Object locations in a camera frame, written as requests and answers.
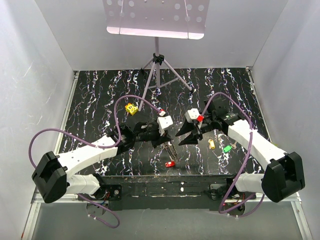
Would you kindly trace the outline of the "metal key ring disc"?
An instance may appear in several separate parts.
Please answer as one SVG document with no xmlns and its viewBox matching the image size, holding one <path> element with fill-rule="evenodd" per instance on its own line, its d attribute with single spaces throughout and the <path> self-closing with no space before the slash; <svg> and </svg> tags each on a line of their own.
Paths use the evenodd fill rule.
<svg viewBox="0 0 320 240">
<path fill-rule="evenodd" d="M 178 160 L 178 153 L 172 141 L 167 141 L 163 143 L 162 148 L 167 151 L 169 158 L 172 162 L 176 162 Z"/>
</svg>

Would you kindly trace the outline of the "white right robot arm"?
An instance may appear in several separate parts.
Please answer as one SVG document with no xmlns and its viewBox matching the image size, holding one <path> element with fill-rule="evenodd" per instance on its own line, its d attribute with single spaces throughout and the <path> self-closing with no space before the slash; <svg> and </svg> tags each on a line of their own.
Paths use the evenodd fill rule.
<svg viewBox="0 0 320 240">
<path fill-rule="evenodd" d="M 238 142 L 254 157 L 264 173 L 246 173 L 240 170 L 227 180 L 226 192 L 232 199 L 243 193 L 260 193 L 278 203 L 305 188 L 303 161 L 296 152 L 287 153 L 251 128 L 244 114 L 229 111 L 227 101 L 215 97 L 205 101 L 205 109 L 188 110 L 176 136 L 187 134 L 180 145 L 197 145 L 203 135 L 214 130 L 223 132 Z"/>
</svg>

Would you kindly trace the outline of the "red tag key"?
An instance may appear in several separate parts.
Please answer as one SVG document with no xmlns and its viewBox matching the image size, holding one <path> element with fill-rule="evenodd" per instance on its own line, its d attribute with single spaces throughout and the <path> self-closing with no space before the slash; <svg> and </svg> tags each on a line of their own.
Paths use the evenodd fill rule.
<svg viewBox="0 0 320 240">
<path fill-rule="evenodd" d="M 176 165 L 174 161 L 168 161 L 165 163 L 166 168 L 173 168 Z"/>
</svg>

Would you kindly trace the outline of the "yellow tag key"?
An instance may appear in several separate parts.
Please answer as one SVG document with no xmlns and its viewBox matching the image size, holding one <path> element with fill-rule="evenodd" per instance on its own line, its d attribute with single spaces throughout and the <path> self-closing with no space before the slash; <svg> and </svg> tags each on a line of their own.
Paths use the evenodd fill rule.
<svg viewBox="0 0 320 240">
<path fill-rule="evenodd" d="M 214 149 L 216 148 L 215 142 L 214 142 L 213 139 L 209 139 L 209 140 L 208 140 L 208 144 L 209 144 L 209 148 L 210 148 L 211 150 L 214 150 Z"/>
</svg>

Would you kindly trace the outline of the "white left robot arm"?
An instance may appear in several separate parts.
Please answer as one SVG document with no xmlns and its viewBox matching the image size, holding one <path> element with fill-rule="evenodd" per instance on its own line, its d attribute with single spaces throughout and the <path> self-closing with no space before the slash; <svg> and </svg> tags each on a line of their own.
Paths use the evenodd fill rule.
<svg viewBox="0 0 320 240">
<path fill-rule="evenodd" d="M 118 156 L 134 147 L 136 142 L 151 142 L 157 146 L 169 142 L 168 129 L 173 125 L 169 117 L 152 122 L 139 122 L 134 129 L 122 125 L 93 143 L 65 153 L 45 153 L 32 174 L 32 180 L 45 203 L 53 203 L 66 194 L 87 194 L 95 200 L 106 196 L 107 185 L 98 174 L 79 175 L 78 172 Z"/>
</svg>

